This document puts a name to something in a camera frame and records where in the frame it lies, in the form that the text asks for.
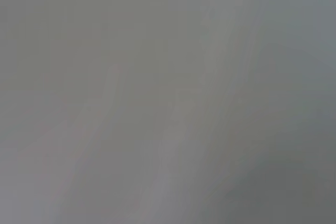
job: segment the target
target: blurry gray background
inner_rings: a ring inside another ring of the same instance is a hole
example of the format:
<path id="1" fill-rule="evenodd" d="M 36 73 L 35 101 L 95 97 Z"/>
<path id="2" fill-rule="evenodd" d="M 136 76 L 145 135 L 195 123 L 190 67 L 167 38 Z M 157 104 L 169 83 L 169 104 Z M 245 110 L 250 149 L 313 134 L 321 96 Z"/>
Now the blurry gray background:
<path id="1" fill-rule="evenodd" d="M 334 223 L 335 0 L 0 0 L 0 221 Z"/>

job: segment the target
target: gray surface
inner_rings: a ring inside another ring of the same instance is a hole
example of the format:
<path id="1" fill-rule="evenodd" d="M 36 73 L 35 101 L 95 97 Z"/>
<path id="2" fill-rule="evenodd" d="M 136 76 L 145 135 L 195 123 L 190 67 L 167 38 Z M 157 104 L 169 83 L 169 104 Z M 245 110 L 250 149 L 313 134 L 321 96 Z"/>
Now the gray surface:
<path id="1" fill-rule="evenodd" d="M 335 0 L 0 7 L 3 223 L 335 223 Z"/>

